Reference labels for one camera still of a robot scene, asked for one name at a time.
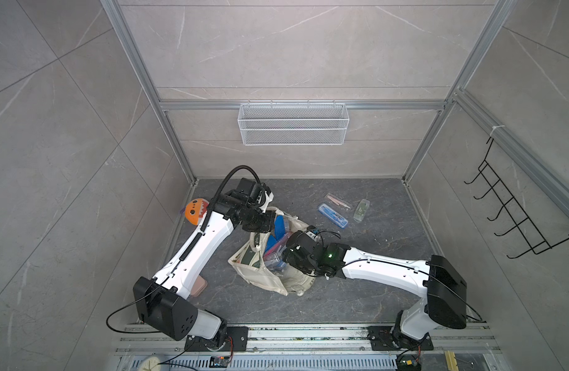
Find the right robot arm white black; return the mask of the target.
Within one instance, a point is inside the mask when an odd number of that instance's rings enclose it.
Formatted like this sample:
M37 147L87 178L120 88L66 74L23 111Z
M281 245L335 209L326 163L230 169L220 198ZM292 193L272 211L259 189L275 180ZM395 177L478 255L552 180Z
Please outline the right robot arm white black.
M372 281L416 295L419 300L401 310L389 338L394 347L422 343L432 329L465 329L467 283L447 258L408 260L371 254L348 244L325 244L320 233L295 232L288 238L284 261L310 277Z

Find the blue clear pencil case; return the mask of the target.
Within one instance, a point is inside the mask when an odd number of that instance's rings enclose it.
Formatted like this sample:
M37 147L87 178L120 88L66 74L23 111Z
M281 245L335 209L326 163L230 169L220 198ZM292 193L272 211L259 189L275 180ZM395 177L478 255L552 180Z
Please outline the blue clear pencil case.
M341 229L345 229L349 224L349 221L344 218L344 216L336 212L332 207L328 206L325 203L321 204L318 207L318 211Z

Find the clear case pink compass set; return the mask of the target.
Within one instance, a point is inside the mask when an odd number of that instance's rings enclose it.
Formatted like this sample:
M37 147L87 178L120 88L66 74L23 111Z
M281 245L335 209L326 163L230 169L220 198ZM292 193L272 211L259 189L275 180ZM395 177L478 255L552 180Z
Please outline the clear case pink compass set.
M331 203L333 203L334 205L337 205L337 207L339 207L339 208L342 208L344 210L351 210L352 209L352 206L349 203L338 198L337 196L333 195L332 193L327 193L325 198L327 200L329 200Z

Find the white round clock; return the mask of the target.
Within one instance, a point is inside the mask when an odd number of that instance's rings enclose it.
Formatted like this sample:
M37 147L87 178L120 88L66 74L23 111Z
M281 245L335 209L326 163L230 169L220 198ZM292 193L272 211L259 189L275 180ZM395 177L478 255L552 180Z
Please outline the white round clock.
M139 363L137 371L163 371L166 369L164 361L160 356L149 356Z

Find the orange plush fish toy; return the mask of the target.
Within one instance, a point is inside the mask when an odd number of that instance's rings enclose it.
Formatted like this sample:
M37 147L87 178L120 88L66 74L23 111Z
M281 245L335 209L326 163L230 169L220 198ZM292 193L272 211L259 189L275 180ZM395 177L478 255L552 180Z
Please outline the orange plush fish toy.
M198 226L204 220L209 201L203 198L193 199L182 210L184 218L194 226Z

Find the cream canvas tote bag leaves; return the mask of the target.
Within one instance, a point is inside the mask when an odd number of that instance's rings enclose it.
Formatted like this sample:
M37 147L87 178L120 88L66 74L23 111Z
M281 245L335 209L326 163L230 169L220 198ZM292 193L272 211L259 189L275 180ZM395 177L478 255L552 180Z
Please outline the cream canvas tote bag leaves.
M283 253L288 238L294 232L305 232L308 225L276 207L269 207L268 210L276 213L276 224L283 220L284 236L277 237L276 230L251 233L248 241L228 259L228 263L249 284L284 296L302 296L315 283L315 278L286 263Z

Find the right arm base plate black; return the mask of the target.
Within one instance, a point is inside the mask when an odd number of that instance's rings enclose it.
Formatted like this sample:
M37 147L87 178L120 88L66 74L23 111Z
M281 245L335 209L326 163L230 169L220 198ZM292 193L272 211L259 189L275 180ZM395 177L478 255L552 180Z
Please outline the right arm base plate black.
M434 349L427 333L423 339L415 340L394 329L393 326L368 326L367 339L373 351L431 351Z

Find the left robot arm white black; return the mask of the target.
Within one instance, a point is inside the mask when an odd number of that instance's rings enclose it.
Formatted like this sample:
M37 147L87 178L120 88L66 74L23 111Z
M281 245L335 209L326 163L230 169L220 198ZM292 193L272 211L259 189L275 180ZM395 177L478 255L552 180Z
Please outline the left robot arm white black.
M152 333L179 341L205 340L210 349L226 342L226 320L188 301L197 277L217 248L237 228L270 233L276 214L268 209L274 195L248 165L230 170L210 200L199 224L178 253L152 278L139 278L132 305Z

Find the clear green stationery case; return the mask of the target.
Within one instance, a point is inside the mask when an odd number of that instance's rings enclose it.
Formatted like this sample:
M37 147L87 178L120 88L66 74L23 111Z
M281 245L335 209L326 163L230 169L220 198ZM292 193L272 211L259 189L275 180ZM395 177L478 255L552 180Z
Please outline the clear green stationery case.
M369 210L370 202L368 199L362 199L356 207L353 219L355 222L360 223L364 220L367 211Z

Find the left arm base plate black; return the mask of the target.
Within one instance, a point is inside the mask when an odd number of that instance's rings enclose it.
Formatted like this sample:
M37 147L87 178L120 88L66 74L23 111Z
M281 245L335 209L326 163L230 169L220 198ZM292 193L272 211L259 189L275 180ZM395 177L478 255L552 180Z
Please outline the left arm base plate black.
M249 328L246 326L227 326L220 329L212 339L188 337L186 352L244 352L247 349Z

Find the blue item inside bag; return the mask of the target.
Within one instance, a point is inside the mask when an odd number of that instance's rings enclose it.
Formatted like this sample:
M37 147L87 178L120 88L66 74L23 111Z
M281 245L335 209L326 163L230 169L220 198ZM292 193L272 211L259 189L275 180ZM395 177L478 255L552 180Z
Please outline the blue item inside bag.
M278 241L289 231L288 221L282 215L278 215L274 221L274 231L267 240L264 253L272 249Z

